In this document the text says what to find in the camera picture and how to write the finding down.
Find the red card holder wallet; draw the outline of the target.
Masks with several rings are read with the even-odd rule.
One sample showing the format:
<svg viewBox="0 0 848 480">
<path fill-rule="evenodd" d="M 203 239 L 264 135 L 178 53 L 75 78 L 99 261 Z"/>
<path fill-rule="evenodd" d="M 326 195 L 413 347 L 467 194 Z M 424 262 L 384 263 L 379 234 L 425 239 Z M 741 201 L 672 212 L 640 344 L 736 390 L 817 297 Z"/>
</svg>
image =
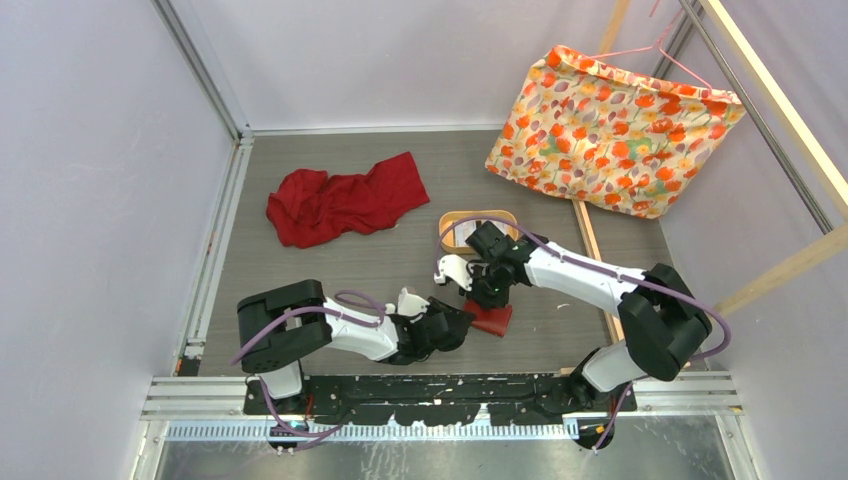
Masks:
<svg viewBox="0 0 848 480">
<path fill-rule="evenodd" d="M 513 314 L 511 305 L 484 309 L 472 300 L 464 303 L 463 310 L 474 316 L 471 322 L 473 328 L 500 338 L 506 335 Z"/>
</svg>

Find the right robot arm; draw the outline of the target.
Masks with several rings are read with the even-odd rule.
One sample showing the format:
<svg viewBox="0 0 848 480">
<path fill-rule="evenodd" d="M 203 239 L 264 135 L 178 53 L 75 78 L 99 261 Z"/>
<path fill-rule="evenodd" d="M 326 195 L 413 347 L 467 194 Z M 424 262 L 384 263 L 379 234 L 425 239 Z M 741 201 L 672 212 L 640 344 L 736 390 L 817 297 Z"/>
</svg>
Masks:
<svg viewBox="0 0 848 480">
<path fill-rule="evenodd" d="M 486 221 L 467 238 L 480 257 L 468 291 L 484 309 L 508 303 L 512 286 L 558 291 L 615 316 L 623 337 L 590 353 L 567 377 L 574 403 L 596 410 L 618 387 L 642 377 L 673 380 L 712 332 L 676 270 L 616 267 L 534 235 L 513 239 Z"/>
</svg>

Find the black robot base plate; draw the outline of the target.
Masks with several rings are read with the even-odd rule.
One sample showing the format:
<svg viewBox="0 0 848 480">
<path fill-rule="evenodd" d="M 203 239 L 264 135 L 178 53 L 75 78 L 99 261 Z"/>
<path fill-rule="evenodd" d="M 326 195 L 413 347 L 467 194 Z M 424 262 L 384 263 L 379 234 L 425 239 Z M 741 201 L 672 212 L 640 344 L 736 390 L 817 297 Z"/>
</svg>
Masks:
<svg viewBox="0 0 848 480">
<path fill-rule="evenodd" d="M 494 426 L 549 425 L 573 413 L 607 418 L 624 388 L 583 395 L 570 377 L 552 373 L 312 375 L 301 393 L 273 405 L 281 417 L 322 425 L 468 425 L 483 412 Z"/>
</svg>

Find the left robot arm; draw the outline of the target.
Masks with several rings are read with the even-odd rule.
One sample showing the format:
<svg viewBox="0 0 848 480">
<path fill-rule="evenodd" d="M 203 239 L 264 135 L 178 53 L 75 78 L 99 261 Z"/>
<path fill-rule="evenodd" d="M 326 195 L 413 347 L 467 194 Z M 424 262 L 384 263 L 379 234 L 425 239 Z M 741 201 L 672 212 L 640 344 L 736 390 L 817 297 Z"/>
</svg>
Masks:
<svg viewBox="0 0 848 480">
<path fill-rule="evenodd" d="M 325 347 L 370 361 L 406 366 L 458 349 L 475 316 L 407 287 L 381 303 L 353 290 L 328 297 L 307 279 L 241 300 L 240 348 L 232 361 L 257 376 L 280 412 L 298 412 L 307 398 L 302 358 Z"/>
</svg>

